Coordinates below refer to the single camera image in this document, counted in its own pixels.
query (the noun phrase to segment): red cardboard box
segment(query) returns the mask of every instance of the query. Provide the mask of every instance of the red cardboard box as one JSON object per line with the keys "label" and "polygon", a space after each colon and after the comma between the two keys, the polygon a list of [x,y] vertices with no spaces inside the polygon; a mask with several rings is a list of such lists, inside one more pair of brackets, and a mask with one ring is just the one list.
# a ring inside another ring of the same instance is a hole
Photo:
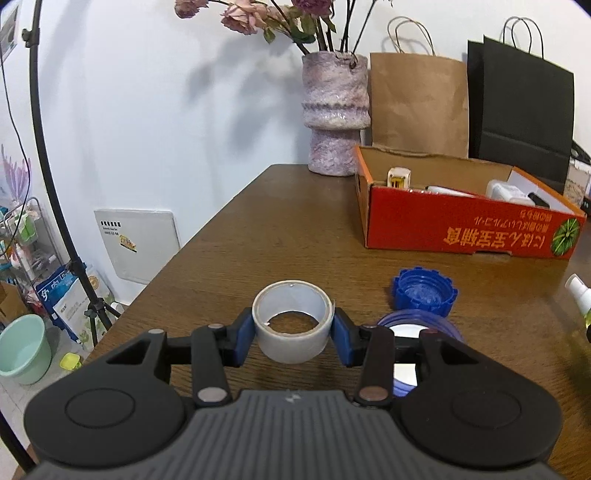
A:
{"label": "red cardboard box", "polygon": [[[569,259],[585,213],[523,170],[442,155],[357,147],[357,197],[367,248],[473,254],[506,252],[516,257]],[[388,170],[411,170],[410,190],[386,186]],[[490,180],[534,192],[550,209],[484,197]],[[424,191],[440,186],[480,196]]]}

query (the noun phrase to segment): duct tape roll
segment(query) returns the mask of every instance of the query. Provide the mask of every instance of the duct tape roll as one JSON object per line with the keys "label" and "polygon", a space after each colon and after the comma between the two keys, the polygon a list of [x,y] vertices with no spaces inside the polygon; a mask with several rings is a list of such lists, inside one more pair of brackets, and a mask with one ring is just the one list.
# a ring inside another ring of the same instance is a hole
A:
{"label": "duct tape roll", "polygon": [[[273,330],[271,319],[280,313],[302,312],[317,322],[304,333]],[[335,304],[316,285],[301,280],[283,280],[263,288],[252,304],[252,318],[262,352],[282,364],[300,364],[320,354],[330,334]]]}

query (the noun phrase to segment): yellow container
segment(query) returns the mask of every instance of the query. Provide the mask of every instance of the yellow container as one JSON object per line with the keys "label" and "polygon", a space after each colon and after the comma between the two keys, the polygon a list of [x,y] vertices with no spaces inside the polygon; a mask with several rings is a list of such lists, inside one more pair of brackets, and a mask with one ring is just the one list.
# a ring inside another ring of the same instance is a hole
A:
{"label": "yellow container", "polygon": [[60,361],[60,367],[69,372],[72,372],[81,366],[80,355],[77,355],[76,353],[67,353]]}

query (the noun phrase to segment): ribbed gray plate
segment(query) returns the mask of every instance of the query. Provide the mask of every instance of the ribbed gray plate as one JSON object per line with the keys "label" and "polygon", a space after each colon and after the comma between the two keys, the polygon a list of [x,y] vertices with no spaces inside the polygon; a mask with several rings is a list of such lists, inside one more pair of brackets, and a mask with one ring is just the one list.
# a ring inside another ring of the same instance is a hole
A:
{"label": "ribbed gray plate", "polygon": [[103,472],[50,463],[27,480],[557,480],[538,464],[506,473],[446,465],[415,448],[382,410],[340,391],[244,391],[199,410],[159,454]]}

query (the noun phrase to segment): bag handle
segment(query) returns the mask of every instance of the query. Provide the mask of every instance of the bag handle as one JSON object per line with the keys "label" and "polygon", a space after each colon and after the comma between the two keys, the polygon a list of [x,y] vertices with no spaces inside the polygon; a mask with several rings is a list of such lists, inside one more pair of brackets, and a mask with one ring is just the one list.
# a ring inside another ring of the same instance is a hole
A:
{"label": "bag handle", "polygon": [[[530,26],[527,24],[527,22],[523,18],[520,18],[520,17],[511,17],[510,20],[513,19],[513,18],[516,19],[513,22],[513,25],[511,25],[511,41],[513,42],[513,46],[515,48],[517,48],[517,43],[515,42],[515,26],[519,22],[522,22],[525,25],[525,27],[527,28],[528,33],[530,34],[530,46],[527,47],[527,53],[531,53],[531,46],[532,46],[532,43],[533,43],[534,39],[533,39],[533,37],[531,35],[531,28],[530,28]],[[503,27],[503,43],[505,43],[505,30],[506,30],[506,26]]]}
{"label": "bag handle", "polygon": [[[398,25],[396,25],[396,28],[394,29],[394,36],[396,37],[396,40],[394,40],[394,38],[392,37],[392,33],[390,32],[390,26],[396,20],[400,20],[400,19],[404,19],[404,21],[400,22]],[[425,37],[425,40],[427,40],[427,44],[429,45],[429,47],[431,47],[431,52],[432,52],[433,56],[434,57],[437,56],[437,54],[435,53],[435,48],[433,48],[433,40],[431,40],[431,35],[429,34],[429,30],[426,29],[425,25],[423,25],[421,22],[417,22],[416,20],[413,20],[412,18],[409,18],[409,17],[405,17],[403,15],[400,15],[398,17],[394,17],[392,20],[390,20],[388,22],[388,26],[387,26],[388,36],[390,37],[390,40],[392,40],[392,43],[394,44],[394,48],[396,48],[400,53],[406,53],[402,49],[402,47],[400,46],[400,39],[398,38],[398,29],[406,23],[412,23],[418,27],[418,29],[423,34],[423,37]]]}
{"label": "bag handle", "polygon": [[515,20],[515,22],[511,26],[511,40],[513,41],[513,46],[515,48],[517,48],[517,45],[515,43],[514,28],[519,22],[523,22],[525,24],[525,26],[527,27],[527,31],[530,33],[530,47],[528,48],[527,53],[531,53],[532,35],[531,35],[530,26],[527,24],[527,22],[528,21],[532,22],[534,24],[534,26],[536,27],[536,29],[538,30],[538,33],[540,35],[540,45],[541,45],[541,50],[542,50],[542,58],[544,58],[544,37],[542,36],[542,31],[540,30],[538,24],[529,17],[509,17],[507,19],[507,21],[505,22],[505,25],[503,26],[503,43],[505,43],[505,30],[507,28],[507,24],[511,20]]}

